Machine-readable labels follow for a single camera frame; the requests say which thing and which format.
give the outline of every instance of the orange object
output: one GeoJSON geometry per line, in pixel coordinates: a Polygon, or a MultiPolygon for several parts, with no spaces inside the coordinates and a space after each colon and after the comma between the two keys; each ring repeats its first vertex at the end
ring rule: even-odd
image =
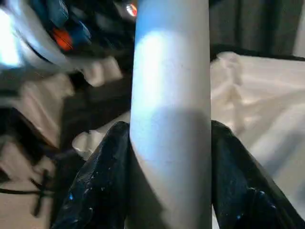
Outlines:
{"type": "Polygon", "coordinates": [[[53,36],[56,43],[65,51],[73,49],[72,37],[65,30],[53,30],[53,36]]]}
{"type": "Polygon", "coordinates": [[[135,5],[133,5],[133,4],[128,4],[127,7],[126,7],[126,9],[127,9],[128,13],[129,13],[130,15],[132,15],[133,17],[136,17],[136,16],[137,16],[138,10],[137,10],[137,8],[135,7],[135,5]]]}

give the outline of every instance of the dark curtain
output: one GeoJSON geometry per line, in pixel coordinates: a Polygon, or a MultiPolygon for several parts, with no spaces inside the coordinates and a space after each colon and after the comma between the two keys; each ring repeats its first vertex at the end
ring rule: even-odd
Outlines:
{"type": "Polygon", "coordinates": [[[291,55],[303,0],[210,0],[210,43],[291,55]]]}

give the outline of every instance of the black cable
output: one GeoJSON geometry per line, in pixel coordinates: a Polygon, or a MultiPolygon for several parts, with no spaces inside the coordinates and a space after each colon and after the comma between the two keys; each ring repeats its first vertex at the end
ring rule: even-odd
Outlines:
{"type": "MultiPolygon", "coordinates": [[[[36,188],[38,188],[39,190],[42,190],[42,185],[39,184],[36,180],[30,178],[30,182],[31,182],[33,185],[35,185],[36,188]]],[[[53,191],[52,189],[47,188],[47,187],[45,187],[44,190],[46,190],[46,191],[53,191]]]]}
{"type": "Polygon", "coordinates": [[[49,182],[49,172],[48,170],[44,170],[43,171],[43,175],[42,175],[42,183],[41,183],[41,189],[39,192],[39,196],[37,199],[37,203],[35,204],[34,210],[33,210],[33,216],[38,217],[40,211],[41,211],[41,206],[42,206],[42,199],[46,196],[45,195],[45,190],[46,190],[46,186],[49,182]]]}
{"type": "MultiPolygon", "coordinates": [[[[24,191],[24,190],[11,190],[11,189],[0,188],[0,193],[12,194],[12,195],[30,195],[30,194],[39,195],[41,191],[39,190],[24,191]]],[[[44,195],[49,197],[53,196],[53,194],[46,194],[46,193],[44,195]]]]}

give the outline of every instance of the black shiny material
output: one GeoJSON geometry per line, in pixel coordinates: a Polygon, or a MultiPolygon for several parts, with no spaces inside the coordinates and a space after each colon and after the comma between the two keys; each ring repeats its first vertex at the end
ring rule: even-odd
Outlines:
{"type": "MultiPolygon", "coordinates": [[[[115,124],[80,169],[52,229],[123,229],[129,125],[115,124]]],[[[231,130],[212,121],[212,204],[220,229],[303,229],[305,222],[231,130]]]]}
{"type": "Polygon", "coordinates": [[[52,229],[123,229],[129,125],[116,123],[78,172],[52,229]]]}
{"type": "Polygon", "coordinates": [[[212,121],[212,202],[221,229],[303,229],[284,193],[223,124],[212,121]]]}

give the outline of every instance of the white pipe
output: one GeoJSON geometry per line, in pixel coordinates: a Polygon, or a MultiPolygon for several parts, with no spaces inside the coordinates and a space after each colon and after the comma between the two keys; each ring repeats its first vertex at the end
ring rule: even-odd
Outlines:
{"type": "Polygon", "coordinates": [[[294,43],[294,56],[305,57],[305,4],[303,4],[300,21],[297,28],[295,43],[294,43]]]}
{"type": "Polygon", "coordinates": [[[211,228],[208,0],[140,0],[128,229],[211,228]]]}

